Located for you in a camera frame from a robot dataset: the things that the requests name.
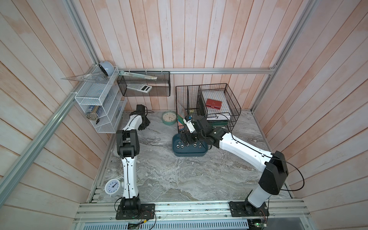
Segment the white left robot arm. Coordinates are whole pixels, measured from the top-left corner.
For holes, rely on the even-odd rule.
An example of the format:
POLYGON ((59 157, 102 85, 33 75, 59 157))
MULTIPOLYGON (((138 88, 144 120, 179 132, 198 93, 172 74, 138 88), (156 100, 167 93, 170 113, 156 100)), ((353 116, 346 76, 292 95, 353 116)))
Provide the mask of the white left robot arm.
POLYGON ((116 132, 117 153, 124 171, 123 196, 117 208, 116 219, 135 219, 141 216, 141 202, 137 185, 136 160, 140 153, 137 131, 143 124, 143 116, 132 114, 127 125, 116 132))

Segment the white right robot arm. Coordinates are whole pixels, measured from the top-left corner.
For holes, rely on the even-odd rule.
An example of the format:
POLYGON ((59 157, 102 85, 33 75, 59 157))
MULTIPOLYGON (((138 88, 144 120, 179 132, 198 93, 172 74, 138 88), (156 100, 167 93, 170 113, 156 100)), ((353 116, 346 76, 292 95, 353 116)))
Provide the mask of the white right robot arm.
POLYGON ((229 202, 232 217, 267 218, 269 212, 266 202, 272 195, 278 195, 282 190, 289 174, 287 165, 300 171, 295 165, 286 161, 283 153, 279 151, 272 153, 256 148, 220 127, 209 132, 202 129, 182 133, 180 138, 185 144, 201 141, 209 146, 233 153, 262 173, 258 185, 243 202, 229 202))

